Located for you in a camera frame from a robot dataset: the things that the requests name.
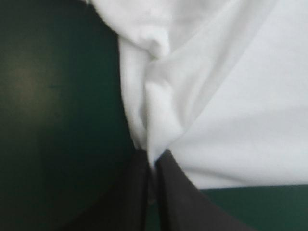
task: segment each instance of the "white fabric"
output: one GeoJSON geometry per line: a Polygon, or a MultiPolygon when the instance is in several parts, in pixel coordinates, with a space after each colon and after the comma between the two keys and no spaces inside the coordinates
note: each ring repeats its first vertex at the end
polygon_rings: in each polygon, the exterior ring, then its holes
{"type": "Polygon", "coordinates": [[[150,163],[198,188],[308,183],[307,0],[92,0],[119,34],[123,102],[150,163]]]}

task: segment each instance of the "green surface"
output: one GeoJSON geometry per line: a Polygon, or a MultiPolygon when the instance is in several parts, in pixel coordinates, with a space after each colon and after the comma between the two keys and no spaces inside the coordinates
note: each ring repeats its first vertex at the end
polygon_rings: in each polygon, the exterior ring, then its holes
{"type": "MultiPolygon", "coordinates": [[[[52,231],[133,153],[117,37],[75,0],[1,0],[0,19],[0,230],[52,231]]],[[[308,186],[206,193],[261,231],[308,230],[308,186]]],[[[158,222],[152,205],[147,231],[158,222]]]]}

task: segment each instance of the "white cloth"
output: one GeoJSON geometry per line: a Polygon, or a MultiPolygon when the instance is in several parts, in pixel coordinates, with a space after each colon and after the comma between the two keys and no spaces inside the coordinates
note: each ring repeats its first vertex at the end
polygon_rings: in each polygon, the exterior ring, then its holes
{"type": "Polygon", "coordinates": [[[307,0],[92,0],[119,34],[124,107],[150,163],[200,189],[308,183],[307,0]]]}

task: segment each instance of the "white shirt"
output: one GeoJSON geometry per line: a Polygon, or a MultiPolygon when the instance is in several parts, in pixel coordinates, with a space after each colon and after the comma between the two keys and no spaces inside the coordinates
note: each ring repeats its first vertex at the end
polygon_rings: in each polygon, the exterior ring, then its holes
{"type": "Polygon", "coordinates": [[[123,102],[151,165],[199,189],[308,183],[308,1],[92,0],[119,34],[123,102]]]}

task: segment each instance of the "dark green background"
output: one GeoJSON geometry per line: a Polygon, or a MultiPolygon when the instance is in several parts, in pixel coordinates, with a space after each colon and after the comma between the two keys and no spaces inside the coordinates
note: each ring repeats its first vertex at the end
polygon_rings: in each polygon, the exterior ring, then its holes
{"type": "MultiPolygon", "coordinates": [[[[0,230],[68,222],[132,153],[116,34],[77,0],[0,0],[0,230]]],[[[308,230],[308,186],[205,193],[260,231],[308,230]]]]}

